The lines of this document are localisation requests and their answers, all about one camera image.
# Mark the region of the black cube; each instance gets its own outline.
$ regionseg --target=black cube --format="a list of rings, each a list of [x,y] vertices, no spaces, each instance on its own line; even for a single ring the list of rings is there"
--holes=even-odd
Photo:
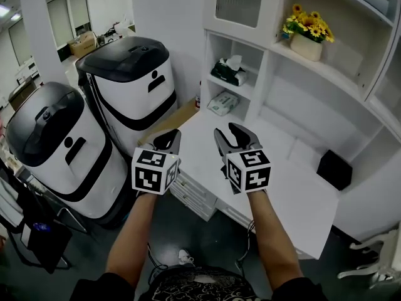
[[[337,190],[342,191],[351,184],[352,166],[331,150],[320,159],[317,174]]]

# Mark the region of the white sneaker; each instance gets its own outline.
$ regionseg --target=white sneaker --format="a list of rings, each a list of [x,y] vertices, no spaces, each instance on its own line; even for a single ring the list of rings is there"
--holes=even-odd
[[[180,265],[184,264],[194,265],[194,258],[191,258],[187,250],[180,250],[178,252],[178,259],[180,260]]]

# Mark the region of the beige vase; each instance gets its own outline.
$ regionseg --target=beige vase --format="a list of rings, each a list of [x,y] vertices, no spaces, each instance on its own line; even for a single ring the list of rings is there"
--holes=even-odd
[[[296,33],[291,40],[290,47],[306,59],[319,61],[323,45]]]

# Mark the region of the black sleeve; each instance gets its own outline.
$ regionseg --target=black sleeve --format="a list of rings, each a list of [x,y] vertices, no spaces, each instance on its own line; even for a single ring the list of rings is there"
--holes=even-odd
[[[122,277],[105,273],[99,280],[79,280],[70,301],[77,300],[121,300],[132,301],[135,290]]]
[[[327,301],[320,285],[314,285],[308,278],[295,278],[273,292],[272,301],[313,300]]]

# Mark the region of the potted plant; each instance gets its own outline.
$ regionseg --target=potted plant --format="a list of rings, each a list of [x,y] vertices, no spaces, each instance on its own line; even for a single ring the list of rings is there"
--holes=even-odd
[[[334,36],[318,12],[307,14],[300,4],[294,4],[293,14],[284,23],[283,31],[292,40],[290,47],[311,61],[319,61],[324,40],[334,42]]]

